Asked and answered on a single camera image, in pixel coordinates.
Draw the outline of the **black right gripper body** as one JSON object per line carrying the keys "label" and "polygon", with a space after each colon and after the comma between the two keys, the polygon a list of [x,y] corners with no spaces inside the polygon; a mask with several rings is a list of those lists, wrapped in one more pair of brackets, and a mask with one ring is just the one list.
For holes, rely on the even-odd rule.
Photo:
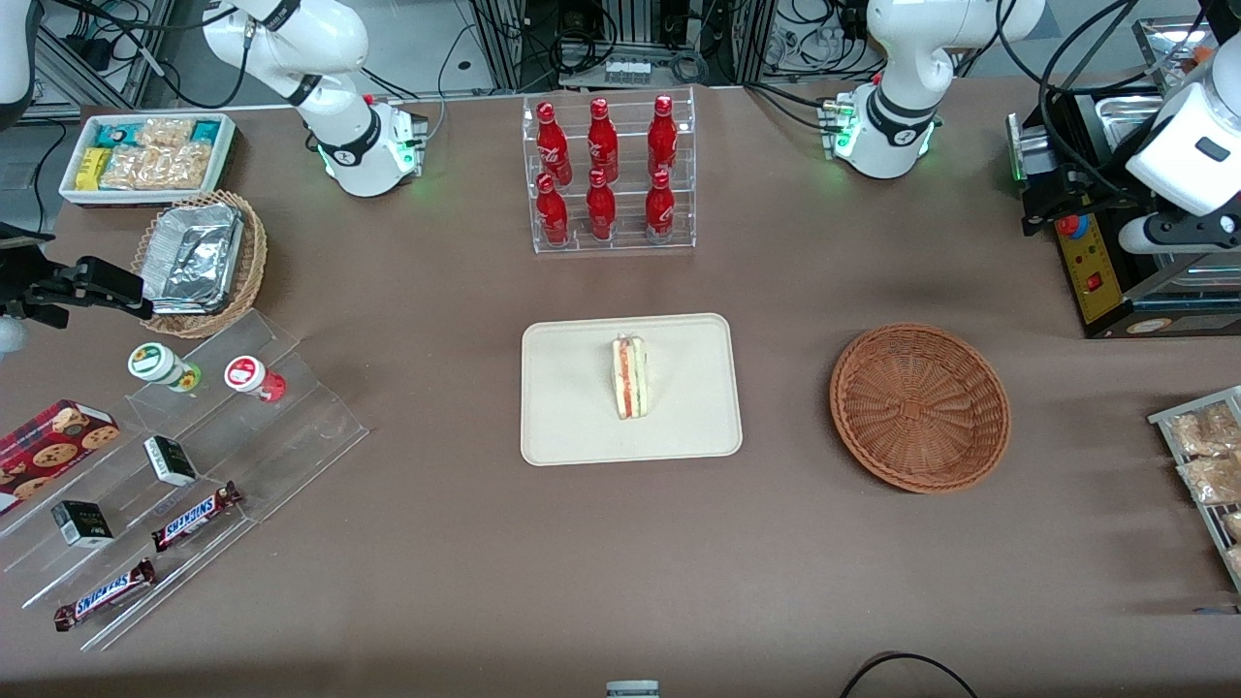
{"label": "black right gripper body", "polygon": [[63,278],[66,265],[2,260],[1,315],[34,320],[55,330],[66,330],[69,312],[57,304],[71,286]]}

